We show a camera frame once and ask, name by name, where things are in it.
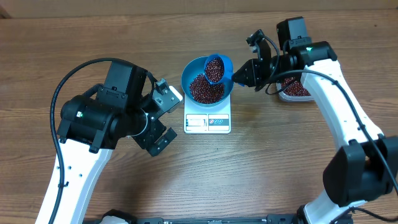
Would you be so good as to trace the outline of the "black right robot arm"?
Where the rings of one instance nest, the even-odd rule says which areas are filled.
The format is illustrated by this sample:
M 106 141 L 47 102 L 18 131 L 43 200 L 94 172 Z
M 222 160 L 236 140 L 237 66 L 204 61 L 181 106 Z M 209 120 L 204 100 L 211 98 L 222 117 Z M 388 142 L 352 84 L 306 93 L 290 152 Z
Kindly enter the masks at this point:
M 278 42 L 257 30 L 247 38 L 257 54 L 231 79 L 267 88 L 295 77 L 319 107 L 335 141 L 336 154 L 323 172 L 323 192 L 286 223 L 351 223 L 365 203 L 397 190 L 397 138 L 387 137 L 350 90 L 328 42 L 313 42 L 302 17 L 277 24 Z

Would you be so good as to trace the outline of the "blue plastic measuring scoop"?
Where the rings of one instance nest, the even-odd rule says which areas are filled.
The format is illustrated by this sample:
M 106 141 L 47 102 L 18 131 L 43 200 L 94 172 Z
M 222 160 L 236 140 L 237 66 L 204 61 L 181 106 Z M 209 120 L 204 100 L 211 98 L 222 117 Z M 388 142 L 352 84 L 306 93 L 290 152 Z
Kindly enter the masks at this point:
M 213 54 L 207 56 L 204 63 L 204 84 L 206 86 L 233 86 L 233 63 L 225 55 Z

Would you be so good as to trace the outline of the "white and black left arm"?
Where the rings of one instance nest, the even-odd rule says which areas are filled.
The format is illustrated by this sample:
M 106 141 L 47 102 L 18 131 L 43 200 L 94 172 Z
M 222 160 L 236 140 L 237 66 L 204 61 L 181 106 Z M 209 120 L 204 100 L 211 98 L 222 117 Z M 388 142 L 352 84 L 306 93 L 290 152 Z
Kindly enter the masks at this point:
M 67 101 L 61 121 L 50 124 L 56 158 L 37 223 L 82 223 L 118 141 L 133 138 L 151 156 L 159 155 L 176 138 L 160 118 L 182 101 L 165 80 L 111 58 L 105 81 Z

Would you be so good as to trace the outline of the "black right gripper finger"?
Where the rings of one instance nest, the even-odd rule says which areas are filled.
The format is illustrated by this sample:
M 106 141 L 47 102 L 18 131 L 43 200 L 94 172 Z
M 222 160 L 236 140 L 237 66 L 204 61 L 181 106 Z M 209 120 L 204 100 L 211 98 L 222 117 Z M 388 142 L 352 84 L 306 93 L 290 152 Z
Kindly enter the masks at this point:
M 249 59 L 245 62 L 236 72 L 234 72 L 233 76 L 253 76 L 254 75 L 254 64 L 253 59 Z
M 254 86 L 254 77 L 252 74 L 247 73 L 234 73 L 231 77 L 232 81 L 238 83 L 240 85 L 253 87 Z

